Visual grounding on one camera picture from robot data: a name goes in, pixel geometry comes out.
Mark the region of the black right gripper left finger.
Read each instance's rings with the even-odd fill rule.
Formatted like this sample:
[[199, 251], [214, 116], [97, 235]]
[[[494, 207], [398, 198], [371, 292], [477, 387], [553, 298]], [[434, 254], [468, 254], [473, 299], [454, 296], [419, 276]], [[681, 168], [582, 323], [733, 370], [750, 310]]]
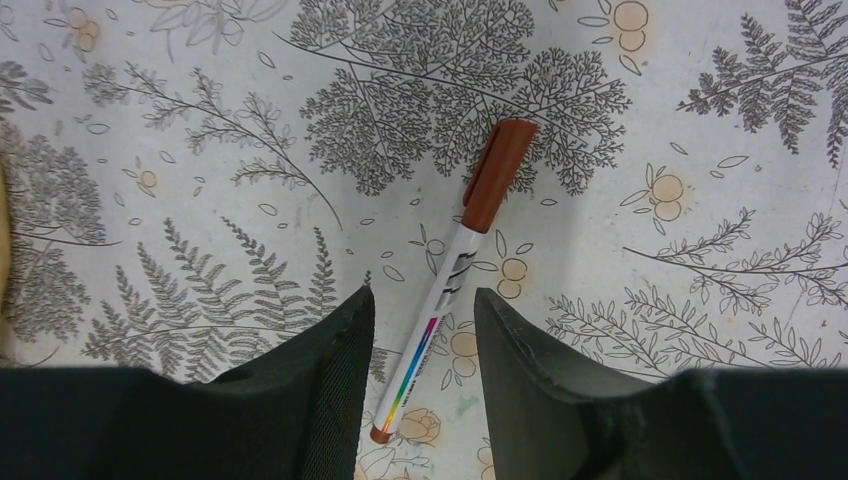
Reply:
[[5, 479], [349, 479], [375, 326], [370, 288], [207, 383], [142, 368], [5, 368]]

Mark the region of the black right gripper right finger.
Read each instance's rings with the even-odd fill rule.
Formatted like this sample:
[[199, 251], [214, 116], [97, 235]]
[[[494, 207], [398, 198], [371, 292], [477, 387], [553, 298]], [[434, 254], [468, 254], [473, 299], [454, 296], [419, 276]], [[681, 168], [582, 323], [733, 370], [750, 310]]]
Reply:
[[657, 384], [474, 302], [500, 479], [843, 479], [843, 369], [690, 369]]

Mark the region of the brown marker cap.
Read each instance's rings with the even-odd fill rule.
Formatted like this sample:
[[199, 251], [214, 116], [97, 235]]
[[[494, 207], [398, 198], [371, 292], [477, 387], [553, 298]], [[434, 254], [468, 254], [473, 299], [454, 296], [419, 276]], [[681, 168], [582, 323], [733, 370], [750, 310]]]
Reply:
[[493, 126], [462, 198], [463, 226], [481, 234], [490, 230], [537, 129], [522, 119]]

